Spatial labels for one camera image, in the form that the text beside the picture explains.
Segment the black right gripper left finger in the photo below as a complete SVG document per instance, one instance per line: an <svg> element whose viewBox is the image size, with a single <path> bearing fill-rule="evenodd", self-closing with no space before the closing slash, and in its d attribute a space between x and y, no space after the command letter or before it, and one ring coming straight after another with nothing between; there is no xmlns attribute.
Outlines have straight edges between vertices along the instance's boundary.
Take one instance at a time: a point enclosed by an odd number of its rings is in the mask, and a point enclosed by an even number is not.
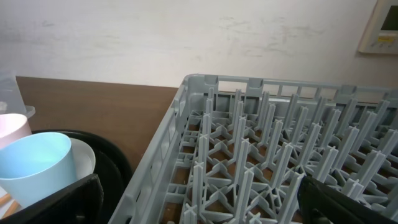
<svg viewBox="0 0 398 224"><path fill-rule="evenodd" d="M103 188L90 174L52 195L1 220L1 224L97 223L101 219Z"/></svg>

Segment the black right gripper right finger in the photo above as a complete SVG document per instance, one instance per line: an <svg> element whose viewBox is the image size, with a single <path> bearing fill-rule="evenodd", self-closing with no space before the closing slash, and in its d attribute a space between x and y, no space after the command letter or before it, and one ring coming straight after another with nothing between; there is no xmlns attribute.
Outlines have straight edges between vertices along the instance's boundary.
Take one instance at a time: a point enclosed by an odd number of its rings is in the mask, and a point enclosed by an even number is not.
<svg viewBox="0 0 398 224"><path fill-rule="evenodd" d="M303 224L397 224L312 177L302 179L297 198Z"/></svg>

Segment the blue plastic cup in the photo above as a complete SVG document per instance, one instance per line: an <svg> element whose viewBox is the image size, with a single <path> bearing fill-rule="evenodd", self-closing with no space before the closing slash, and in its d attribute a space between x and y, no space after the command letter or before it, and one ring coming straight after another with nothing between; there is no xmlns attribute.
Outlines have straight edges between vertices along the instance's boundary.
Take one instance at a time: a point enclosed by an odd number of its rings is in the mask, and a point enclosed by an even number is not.
<svg viewBox="0 0 398 224"><path fill-rule="evenodd" d="M65 134L32 134L1 149L1 187L23 208L77 180L72 142Z"/></svg>

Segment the wooden chopstick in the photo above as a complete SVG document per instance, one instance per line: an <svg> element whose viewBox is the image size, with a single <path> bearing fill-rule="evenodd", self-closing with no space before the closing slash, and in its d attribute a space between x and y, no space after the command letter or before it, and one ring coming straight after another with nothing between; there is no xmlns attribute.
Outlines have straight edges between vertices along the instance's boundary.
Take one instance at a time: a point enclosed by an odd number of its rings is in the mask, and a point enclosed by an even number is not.
<svg viewBox="0 0 398 224"><path fill-rule="evenodd" d="M2 218L6 218L8 216L13 215L18 208L19 208L19 204L16 201L13 201L11 203L10 207L6 210L5 214L2 216Z"/></svg>
<svg viewBox="0 0 398 224"><path fill-rule="evenodd" d="M6 203L8 203L10 200L12 200L12 197L9 194L5 194L0 198L0 207L4 206Z"/></svg>

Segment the pink plastic cup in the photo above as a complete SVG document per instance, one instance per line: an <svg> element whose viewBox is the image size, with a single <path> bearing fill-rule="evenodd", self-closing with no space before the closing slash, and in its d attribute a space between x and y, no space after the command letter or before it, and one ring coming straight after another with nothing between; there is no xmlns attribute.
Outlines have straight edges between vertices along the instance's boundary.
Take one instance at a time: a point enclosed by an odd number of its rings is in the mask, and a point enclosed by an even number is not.
<svg viewBox="0 0 398 224"><path fill-rule="evenodd" d="M31 134L27 116L17 113L1 115L1 149Z"/></svg>

